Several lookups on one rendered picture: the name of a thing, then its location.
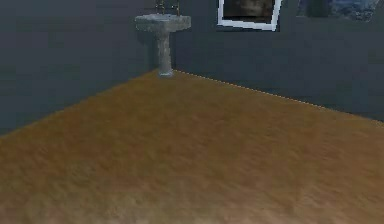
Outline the blue grey wall picture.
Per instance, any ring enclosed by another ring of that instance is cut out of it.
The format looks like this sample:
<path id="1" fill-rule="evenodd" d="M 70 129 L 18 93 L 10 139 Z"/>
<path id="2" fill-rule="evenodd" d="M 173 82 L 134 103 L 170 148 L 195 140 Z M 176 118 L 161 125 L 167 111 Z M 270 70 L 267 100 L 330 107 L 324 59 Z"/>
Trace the blue grey wall picture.
<path id="1" fill-rule="evenodd" d="M 381 0 L 299 0 L 297 17 L 369 22 Z"/>

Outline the white framed dark picture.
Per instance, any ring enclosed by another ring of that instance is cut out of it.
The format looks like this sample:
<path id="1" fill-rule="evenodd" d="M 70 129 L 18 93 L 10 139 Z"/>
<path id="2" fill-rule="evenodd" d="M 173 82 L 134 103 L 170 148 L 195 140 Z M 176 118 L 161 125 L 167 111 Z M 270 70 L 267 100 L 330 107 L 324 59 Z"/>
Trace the white framed dark picture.
<path id="1" fill-rule="evenodd" d="M 282 0 L 218 0 L 217 24 L 223 27 L 276 31 Z"/>

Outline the brass sink tap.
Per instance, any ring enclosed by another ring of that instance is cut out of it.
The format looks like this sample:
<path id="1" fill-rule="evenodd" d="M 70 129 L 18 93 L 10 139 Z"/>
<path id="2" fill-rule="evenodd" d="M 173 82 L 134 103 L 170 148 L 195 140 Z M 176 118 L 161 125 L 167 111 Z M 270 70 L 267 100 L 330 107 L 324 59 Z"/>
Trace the brass sink tap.
<path id="1" fill-rule="evenodd" d="M 155 10 L 157 13 L 164 14 L 168 10 L 174 10 L 176 15 L 180 15 L 180 0 L 155 0 Z"/>

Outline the grey stone pedestal sink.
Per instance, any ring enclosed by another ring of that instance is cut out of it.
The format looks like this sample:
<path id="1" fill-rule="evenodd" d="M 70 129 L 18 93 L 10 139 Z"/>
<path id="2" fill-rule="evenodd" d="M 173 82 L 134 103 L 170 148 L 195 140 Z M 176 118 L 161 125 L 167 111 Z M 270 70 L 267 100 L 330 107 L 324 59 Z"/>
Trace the grey stone pedestal sink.
<path id="1" fill-rule="evenodd" d="M 170 34 L 189 29 L 192 25 L 190 16 L 175 14 L 146 14 L 136 16 L 136 29 L 154 34 L 158 47 L 158 74 L 161 77 L 173 75 L 171 65 Z"/>

